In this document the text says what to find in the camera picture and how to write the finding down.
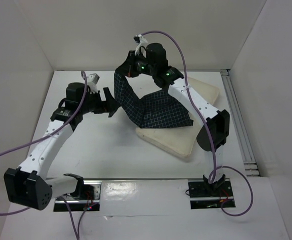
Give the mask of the cream white pillow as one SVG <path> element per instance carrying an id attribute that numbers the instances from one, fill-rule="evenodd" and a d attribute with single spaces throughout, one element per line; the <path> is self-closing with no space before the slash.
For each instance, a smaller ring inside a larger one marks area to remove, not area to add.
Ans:
<path id="1" fill-rule="evenodd" d="M 216 86 L 191 77 L 188 77 L 188 84 L 209 104 L 214 104 L 219 96 L 220 89 Z M 190 156 L 196 136 L 201 129 L 195 118 L 192 115 L 189 115 L 189 117 L 194 121 L 192 126 L 178 128 L 137 127 L 135 132 L 144 141 L 171 155 L 184 159 Z"/>

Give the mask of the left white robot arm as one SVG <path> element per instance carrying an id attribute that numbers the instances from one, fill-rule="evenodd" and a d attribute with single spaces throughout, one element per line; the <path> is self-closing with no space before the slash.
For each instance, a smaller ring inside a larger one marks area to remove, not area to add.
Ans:
<path id="1" fill-rule="evenodd" d="M 94 91 L 92 84 L 72 82 L 66 88 L 66 97 L 53 112 L 48 128 L 31 154 L 15 169 L 8 168 L 4 173 L 4 183 L 11 203 L 43 210 L 52 199 L 69 195 L 80 199 L 84 195 L 83 177 L 65 173 L 61 177 L 47 179 L 49 168 L 58 152 L 74 133 L 88 113 L 107 113 L 112 117 L 119 104 L 109 88 L 103 88 L 105 100 L 100 91 Z"/>

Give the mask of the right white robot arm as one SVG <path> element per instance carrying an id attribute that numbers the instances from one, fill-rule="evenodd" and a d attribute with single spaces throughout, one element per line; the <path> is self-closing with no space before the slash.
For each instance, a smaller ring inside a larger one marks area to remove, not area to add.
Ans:
<path id="1" fill-rule="evenodd" d="M 206 152 L 204 191 L 209 196 L 220 192 L 225 182 L 223 151 L 230 127 L 230 114 L 220 111 L 188 85 L 187 74 L 168 65 L 166 51 L 160 43 L 146 47 L 146 55 L 131 50 L 115 70 L 117 77 L 151 76 L 156 86 L 176 99 L 203 126 L 197 135 L 198 145 Z"/>

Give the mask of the dark checkered pillowcase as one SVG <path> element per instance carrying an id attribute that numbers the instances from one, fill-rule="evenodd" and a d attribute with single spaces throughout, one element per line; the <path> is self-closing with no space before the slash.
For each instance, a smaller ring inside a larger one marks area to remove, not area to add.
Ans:
<path id="1" fill-rule="evenodd" d="M 188 110 L 163 90 L 139 98 L 127 78 L 114 73 L 114 98 L 128 118 L 141 129 L 189 127 L 193 120 Z"/>

